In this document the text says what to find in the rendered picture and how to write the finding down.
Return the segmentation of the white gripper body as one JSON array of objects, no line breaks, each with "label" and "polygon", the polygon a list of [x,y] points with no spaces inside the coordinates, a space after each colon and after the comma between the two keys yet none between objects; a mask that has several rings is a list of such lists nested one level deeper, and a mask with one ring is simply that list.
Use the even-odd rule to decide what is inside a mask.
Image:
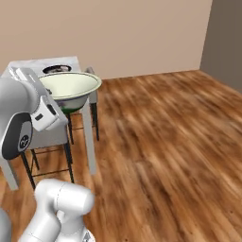
[{"label": "white gripper body", "polygon": [[38,96],[47,95],[47,90],[32,69],[10,67],[9,72],[15,80],[24,83],[34,90]]}]

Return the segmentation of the large cream bowl green base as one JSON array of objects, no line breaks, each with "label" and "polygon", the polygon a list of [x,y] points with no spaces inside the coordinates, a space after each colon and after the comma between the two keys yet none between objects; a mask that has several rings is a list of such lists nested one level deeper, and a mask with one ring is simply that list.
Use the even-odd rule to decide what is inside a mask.
[{"label": "large cream bowl green base", "polygon": [[94,74],[77,72],[52,73],[40,77],[40,81],[64,113],[81,109],[102,84],[101,78]]}]

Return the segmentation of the white dining counter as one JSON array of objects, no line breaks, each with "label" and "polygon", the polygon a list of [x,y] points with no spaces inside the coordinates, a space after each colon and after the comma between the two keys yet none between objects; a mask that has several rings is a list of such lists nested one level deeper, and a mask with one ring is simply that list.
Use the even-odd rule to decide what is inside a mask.
[{"label": "white dining counter", "polygon": [[[81,72],[78,58],[77,57],[61,57],[61,58],[51,58],[51,59],[39,59],[39,60],[14,60],[8,64],[8,67],[1,75],[2,78],[9,78],[10,67],[29,67],[31,68],[38,77],[43,75],[43,69],[47,66],[55,64],[66,64],[72,67],[71,72]],[[95,173],[95,146],[93,138],[93,127],[90,114],[89,101],[86,101],[85,105],[80,109],[82,114],[82,122],[84,129],[85,145],[87,151],[88,165],[90,173]],[[11,166],[10,161],[0,162],[0,167],[2,168],[4,177],[11,190],[19,189],[19,182],[17,181],[16,174]]]}]

